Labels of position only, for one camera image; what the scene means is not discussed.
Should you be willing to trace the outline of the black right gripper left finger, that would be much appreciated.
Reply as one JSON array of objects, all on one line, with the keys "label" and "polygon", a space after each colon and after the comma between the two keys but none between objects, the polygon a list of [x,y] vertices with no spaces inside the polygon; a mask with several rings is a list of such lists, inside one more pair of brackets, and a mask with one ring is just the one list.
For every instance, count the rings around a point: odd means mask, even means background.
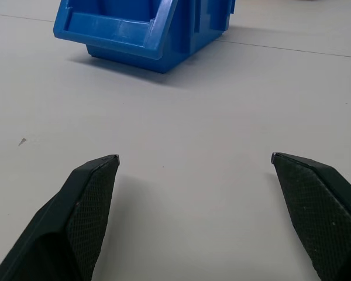
[{"label": "black right gripper left finger", "polygon": [[118,155],[74,169],[0,264],[0,281],[91,281],[101,253]]}]

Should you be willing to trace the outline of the blue plastic storage bin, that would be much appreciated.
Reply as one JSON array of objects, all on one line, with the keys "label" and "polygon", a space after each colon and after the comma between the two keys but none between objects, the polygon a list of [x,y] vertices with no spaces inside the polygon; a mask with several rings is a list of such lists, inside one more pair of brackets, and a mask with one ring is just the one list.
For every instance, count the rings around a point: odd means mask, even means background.
[{"label": "blue plastic storage bin", "polygon": [[236,0],[61,0],[53,33],[88,54],[166,73],[229,28]]}]

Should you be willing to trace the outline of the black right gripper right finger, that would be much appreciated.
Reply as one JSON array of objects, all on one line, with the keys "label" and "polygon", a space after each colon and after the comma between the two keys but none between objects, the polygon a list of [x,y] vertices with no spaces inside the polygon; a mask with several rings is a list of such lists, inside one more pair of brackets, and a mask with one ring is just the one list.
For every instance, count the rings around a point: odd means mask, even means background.
[{"label": "black right gripper right finger", "polygon": [[321,281],[351,281],[351,184],[332,166],[275,152],[292,225]]}]

